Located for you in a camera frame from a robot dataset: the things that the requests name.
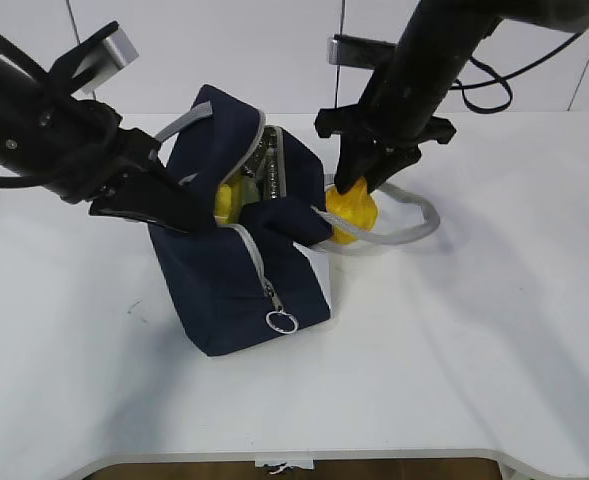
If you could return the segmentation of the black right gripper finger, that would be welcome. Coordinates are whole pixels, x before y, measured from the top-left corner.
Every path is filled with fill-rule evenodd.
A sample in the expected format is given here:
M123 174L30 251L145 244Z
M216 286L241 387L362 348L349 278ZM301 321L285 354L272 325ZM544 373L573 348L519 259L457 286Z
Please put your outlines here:
M379 159L379 149L374 140L342 135L339 162L334 175L334 186L338 193L346 194Z
M416 164L420 158L421 151L418 147L380 148L378 160L366 172L368 190L375 191L401 170Z

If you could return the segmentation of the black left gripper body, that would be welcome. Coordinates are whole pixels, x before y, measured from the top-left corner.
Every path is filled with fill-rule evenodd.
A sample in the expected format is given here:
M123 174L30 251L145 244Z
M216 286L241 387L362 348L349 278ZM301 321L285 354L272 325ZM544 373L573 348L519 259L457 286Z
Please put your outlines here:
M94 100L46 98L33 108L33 176L69 204L112 197L141 179L165 180L160 143Z

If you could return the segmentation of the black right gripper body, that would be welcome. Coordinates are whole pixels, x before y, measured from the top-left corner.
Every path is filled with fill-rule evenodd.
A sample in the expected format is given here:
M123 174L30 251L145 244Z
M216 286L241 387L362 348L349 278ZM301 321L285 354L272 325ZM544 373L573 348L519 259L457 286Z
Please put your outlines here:
M444 145L456 129L435 112L451 86L450 80L386 80L368 86L356 104L321 109L315 129L321 138L342 135L393 147L430 141Z

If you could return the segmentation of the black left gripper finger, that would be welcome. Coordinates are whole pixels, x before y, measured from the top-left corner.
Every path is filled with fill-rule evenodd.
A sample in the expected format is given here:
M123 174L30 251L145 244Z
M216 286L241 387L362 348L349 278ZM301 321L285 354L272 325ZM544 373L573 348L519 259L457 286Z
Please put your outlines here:
M89 214L142 222L181 232L194 230L190 219L183 216L172 203L167 204L152 197L139 197L127 192L94 200Z
M152 169L144 172L130 173L123 183L123 193L125 192L172 203L194 224L193 231L211 231L216 228L211 211L188 187L177 183L160 164L155 164Z

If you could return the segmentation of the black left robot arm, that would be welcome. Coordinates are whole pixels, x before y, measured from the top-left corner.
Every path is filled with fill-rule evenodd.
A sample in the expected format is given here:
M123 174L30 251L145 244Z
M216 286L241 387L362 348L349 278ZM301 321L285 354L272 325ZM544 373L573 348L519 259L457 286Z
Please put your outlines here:
M44 69L0 34L0 189L45 188L113 217L182 233L215 229L211 210L161 162L162 144L211 113L208 104L156 135L124 129L121 115L77 99L131 64L138 53L112 21Z

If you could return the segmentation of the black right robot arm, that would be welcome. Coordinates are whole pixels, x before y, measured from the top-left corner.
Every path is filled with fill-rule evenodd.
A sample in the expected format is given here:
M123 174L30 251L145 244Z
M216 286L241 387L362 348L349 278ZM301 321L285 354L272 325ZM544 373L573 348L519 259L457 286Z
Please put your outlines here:
M328 61L368 69L357 103L322 109L319 137L340 138L334 185L359 179L375 190L421 157L420 146L447 144L456 130L435 112L478 45L510 20L580 36L589 29L589 1L421 1L396 43L336 34Z

